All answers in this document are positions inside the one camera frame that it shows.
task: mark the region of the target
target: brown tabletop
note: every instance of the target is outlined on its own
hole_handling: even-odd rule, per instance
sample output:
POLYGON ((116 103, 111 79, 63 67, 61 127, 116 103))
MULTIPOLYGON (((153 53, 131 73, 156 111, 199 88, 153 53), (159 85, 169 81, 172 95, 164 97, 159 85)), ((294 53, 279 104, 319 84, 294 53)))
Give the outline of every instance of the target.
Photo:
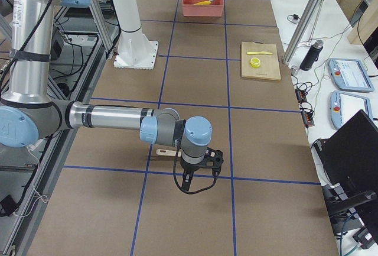
MULTIPOLYGON (((270 0, 225 0, 220 18, 183 17, 181 0, 137 0, 159 41, 153 70, 109 60, 91 103, 175 108, 213 124, 216 186, 187 196, 172 158, 138 131, 80 129, 28 255, 338 255, 289 70, 242 79, 242 41, 281 39, 270 0)), ((191 189, 211 184, 200 170, 191 189)))

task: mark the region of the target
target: red plastic container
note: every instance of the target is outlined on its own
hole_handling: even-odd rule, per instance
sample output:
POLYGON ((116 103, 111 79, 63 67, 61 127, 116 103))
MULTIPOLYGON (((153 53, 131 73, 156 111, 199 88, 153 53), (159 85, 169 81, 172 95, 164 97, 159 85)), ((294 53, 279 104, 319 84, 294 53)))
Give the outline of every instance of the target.
POLYGON ((208 0, 183 0, 183 14, 185 17, 221 17, 224 0, 214 0, 210 5, 195 5, 208 0))

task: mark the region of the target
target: wooden cutting board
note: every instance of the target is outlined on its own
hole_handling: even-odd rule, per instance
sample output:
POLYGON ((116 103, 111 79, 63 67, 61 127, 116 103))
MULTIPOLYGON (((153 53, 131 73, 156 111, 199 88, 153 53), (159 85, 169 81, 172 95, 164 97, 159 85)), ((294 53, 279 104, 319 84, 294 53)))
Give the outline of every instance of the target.
POLYGON ((242 77, 281 80, 276 45, 242 42, 242 77), (247 55, 247 52, 258 51, 271 52, 273 55, 247 55), (254 68, 249 64, 253 57, 260 59, 261 66, 259 68, 254 68))

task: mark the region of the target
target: black monitor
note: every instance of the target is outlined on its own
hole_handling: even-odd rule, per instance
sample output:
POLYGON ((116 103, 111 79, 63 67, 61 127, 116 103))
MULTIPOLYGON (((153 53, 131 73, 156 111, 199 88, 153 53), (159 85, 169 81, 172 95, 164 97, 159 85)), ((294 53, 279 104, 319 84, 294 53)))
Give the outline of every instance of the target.
MULTIPOLYGON (((322 162, 332 184, 348 197, 372 190, 378 194, 378 128, 358 111, 322 145, 322 162)), ((365 227, 378 241, 378 200, 355 207, 365 227)))

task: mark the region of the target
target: white desk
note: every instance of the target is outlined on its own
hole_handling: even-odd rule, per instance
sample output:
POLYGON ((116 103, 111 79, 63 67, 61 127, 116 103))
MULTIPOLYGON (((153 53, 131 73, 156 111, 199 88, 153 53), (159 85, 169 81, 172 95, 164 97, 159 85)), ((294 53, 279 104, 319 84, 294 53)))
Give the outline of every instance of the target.
MULTIPOLYGON (((283 42, 283 48, 286 50, 287 44, 289 43, 290 39, 296 29, 296 24, 293 24, 287 20, 288 15, 297 14, 299 16, 302 15, 303 10, 307 4, 308 0, 271 0, 273 11, 275 14, 277 26, 279 28, 279 33, 281 36, 281 40, 283 42)), ((306 30, 302 41, 307 41, 309 39, 310 32, 312 30, 313 24, 315 21, 315 15, 311 21, 311 24, 306 30)), ((344 29, 348 26, 349 22, 345 17, 344 13, 342 12, 341 8, 339 7, 336 0, 325 0, 320 17, 317 23, 317 27, 315 29, 315 33, 313 38, 318 37, 332 37, 335 34, 342 33, 344 29)), ((324 41, 324 48, 320 53, 319 59, 317 62, 314 63, 312 69, 310 71, 299 71, 298 75, 296 76, 300 82, 312 82, 316 83, 317 79, 315 77, 314 69, 321 65, 324 60, 328 59, 329 57, 333 58, 350 58, 350 59, 360 59, 362 62, 366 64, 368 68, 369 75, 378 74, 376 66, 374 65, 373 61, 368 57, 368 54, 362 45, 351 45, 347 39, 348 34, 352 28, 349 28, 343 35, 335 36, 332 39, 322 39, 324 41)), ((308 51, 308 47, 300 47, 296 50, 292 60, 290 61, 289 66, 299 66, 305 57, 308 51)), ((326 65, 317 69, 318 77, 321 79, 323 70, 326 65)), ((330 117, 330 96, 334 90, 337 90, 336 86, 333 84, 331 78, 329 77, 329 72, 327 68, 325 69, 325 73, 328 75, 325 79, 322 80, 320 92, 317 97, 317 105, 316 105, 316 113, 314 118, 315 126, 309 129, 308 134, 308 141, 312 144, 318 138, 329 138, 336 132, 336 129, 333 127, 330 117)), ((372 112, 374 117, 378 117, 378 77, 371 78, 375 91, 372 93, 364 93, 360 95, 366 96, 370 99, 372 104, 372 112)), ((307 95, 308 101, 315 106, 315 96, 319 89, 319 85, 316 85, 312 88, 312 90, 307 95)), ((322 165, 317 157, 316 153, 312 154, 314 156, 315 164, 317 165, 318 175, 322 185, 326 184, 325 178, 323 176, 322 165)), ((343 254, 349 252, 352 247, 355 246, 356 242, 352 239, 352 235, 354 231, 350 231, 344 238, 343 238, 343 254)), ((358 256, 376 256, 378 255, 378 245, 374 244, 368 250, 358 249, 353 253, 353 255, 358 256)))

